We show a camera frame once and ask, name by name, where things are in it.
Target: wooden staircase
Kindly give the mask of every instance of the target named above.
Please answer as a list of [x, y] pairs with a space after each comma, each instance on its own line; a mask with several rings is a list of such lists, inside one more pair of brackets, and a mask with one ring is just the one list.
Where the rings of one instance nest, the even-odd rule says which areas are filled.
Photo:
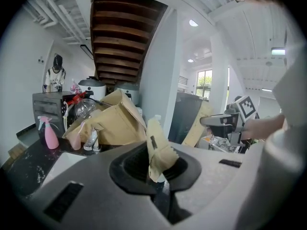
[[139, 83], [149, 44], [167, 6], [154, 0], [92, 0], [96, 76], [109, 86]]

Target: spray bottle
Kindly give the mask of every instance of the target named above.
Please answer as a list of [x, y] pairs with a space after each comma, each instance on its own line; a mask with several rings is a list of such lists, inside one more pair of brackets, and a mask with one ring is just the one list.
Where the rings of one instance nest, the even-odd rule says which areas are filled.
[[45, 123], [45, 140], [47, 143], [47, 146], [49, 149], [55, 149], [59, 146], [59, 140], [56, 136], [56, 133], [54, 133], [53, 129], [50, 126], [49, 121], [51, 118], [45, 117], [45, 116], [39, 116], [39, 128], [41, 129], [43, 123]]

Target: cardboard box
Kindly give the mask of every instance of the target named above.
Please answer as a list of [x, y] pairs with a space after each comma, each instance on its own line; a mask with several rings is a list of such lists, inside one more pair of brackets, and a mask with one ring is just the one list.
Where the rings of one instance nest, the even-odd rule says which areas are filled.
[[[94, 126], [98, 132], [98, 142], [104, 145], [127, 145], [146, 140], [146, 124], [133, 102], [121, 91], [116, 90], [104, 97], [102, 102], [113, 106], [100, 106], [100, 112], [84, 121], [80, 133], [81, 142], [86, 142]], [[82, 118], [78, 118], [65, 132], [63, 138], [80, 131]]]

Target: rice cooker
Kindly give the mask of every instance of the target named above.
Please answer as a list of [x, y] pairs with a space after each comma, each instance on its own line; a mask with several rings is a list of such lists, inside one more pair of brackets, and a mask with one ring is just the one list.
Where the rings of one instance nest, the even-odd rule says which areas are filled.
[[91, 98], [100, 101], [106, 96], [106, 84], [97, 80], [95, 77], [88, 77], [87, 79], [81, 80], [78, 85], [82, 92], [93, 91], [94, 96]]
[[115, 86], [115, 90], [122, 90], [129, 98], [131, 98], [133, 104], [139, 103], [139, 87], [132, 83], [123, 83]]

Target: cardboard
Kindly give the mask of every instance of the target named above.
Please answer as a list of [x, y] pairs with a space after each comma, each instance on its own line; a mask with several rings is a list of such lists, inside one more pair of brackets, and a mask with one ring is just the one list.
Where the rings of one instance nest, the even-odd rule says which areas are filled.
[[205, 130], [205, 127], [201, 125], [200, 119], [201, 117], [210, 117], [213, 114], [213, 108], [211, 105], [203, 101], [201, 103], [200, 110], [197, 113], [197, 116], [194, 120], [194, 123], [188, 132], [186, 138], [182, 142], [182, 145], [189, 146], [189, 147], [195, 147], [196, 143], [201, 138], [202, 133]]
[[99, 106], [101, 112], [96, 112], [94, 117], [86, 120], [78, 118], [68, 128], [63, 138], [78, 133], [80, 124], [84, 121], [84, 127], [80, 133], [81, 142], [84, 143], [90, 137], [92, 127], [100, 130], [99, 144], [127, 145], [146, 140], [146, 124], [133, 102], [121, 90], [114, 91], [101, 101], [113, 106]]
[[155, 118], [148, 120], [147, 150], [149, 158], [148, 174], [154, 181], [158, 182], [163, 171], [171, 168], [179, 158], [170, 143], [164, 136], [163, 129]]

